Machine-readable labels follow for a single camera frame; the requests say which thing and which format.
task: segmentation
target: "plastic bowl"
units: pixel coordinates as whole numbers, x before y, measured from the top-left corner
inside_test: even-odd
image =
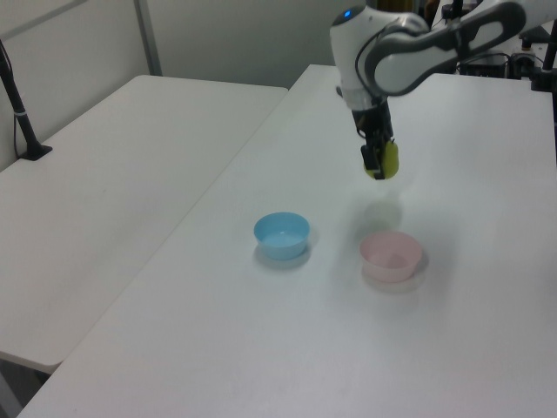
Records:
[[[261,218],[253,233],[264,255],[274,260],[290,260],[307,247],[310,224],[297,213],[277,212]]]
[[[405,233],[372,233],[359,245],[365,275],[379,281],[396,283],[409,279],[421,260],[421,246]]]

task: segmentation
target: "blue bowl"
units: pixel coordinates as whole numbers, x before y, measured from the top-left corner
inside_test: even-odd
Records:
[[[264,255],[274,260],[290,260],[307,247],[310,224],[296,213],[277,212],[261,218],[253,233]]]

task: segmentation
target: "white table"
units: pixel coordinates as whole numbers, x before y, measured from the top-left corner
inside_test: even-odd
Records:
[[[135,78],[0,173],[0,358],[52,372],[285,93]]]
[[[554,416],[551,96],[432,76],[391,99],[400,171],[377,182],[338,80],[304,73],[21,418]],[[286,265],[252,237],[280,210],[313,228]],[[406,283],[361,276],[382,228],[426,251]]]

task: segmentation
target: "black stand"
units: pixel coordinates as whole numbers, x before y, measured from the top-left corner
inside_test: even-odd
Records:
[[[37,141],[37,137],[35,136],[35,132],[33,131],[31,122],[27,116],[27,111],[23,106],[19,92],[17,91],[14,75],[10,64],[8,63],[8,57],[4,55],[4,51],[5,49],[0,41],[0,78],[2,78],[3,86],[10,98],[11,107],[14,109],[14,115],[17,118],[17,122],[19,122],[21,131],[25,137],[25,142],[27,143],[27,152],[21,155],[20,158],[37,161],[43,155],[52,151],[52,147],[41,145]]]
[[[532,77],[533,91],[557,92],[557,71],[554,70],[555,55],[557,55],[557,20],[551,29],[543,66]]]

